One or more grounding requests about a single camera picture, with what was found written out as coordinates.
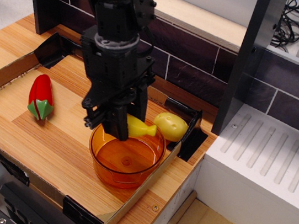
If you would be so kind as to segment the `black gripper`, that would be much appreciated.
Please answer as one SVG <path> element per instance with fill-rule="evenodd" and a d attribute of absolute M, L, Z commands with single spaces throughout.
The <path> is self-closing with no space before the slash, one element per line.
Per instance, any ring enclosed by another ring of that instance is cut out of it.
<path fill-rule="evenodd" d="M 127 114 L 145 121 L 148 92 L 154 81 L 154 59 L 137 52 L 140 36 L 128 41 L 113 41 L 91 27 L 81 36 L 86 76 L 91 88 L 82 101 L 84 118 L 91 129 L 103 129 L 120 141 L 129 137 Z"/>

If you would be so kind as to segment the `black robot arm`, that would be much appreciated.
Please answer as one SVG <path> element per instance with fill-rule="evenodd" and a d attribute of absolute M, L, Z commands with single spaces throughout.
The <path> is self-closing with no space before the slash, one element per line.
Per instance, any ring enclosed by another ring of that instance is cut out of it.
<path fill-rule="evenodd" d="M 138 51 L 140 32 L 155 18 L 153 0 L 89 0 L 95 25 L 81 36 L 91 89 L 82 101 L 85 123 L 102 125 L 118 140 L 130 136 L 127 117 L 145 120 L 147 88 L 154 81 L 151 50 Z"/>

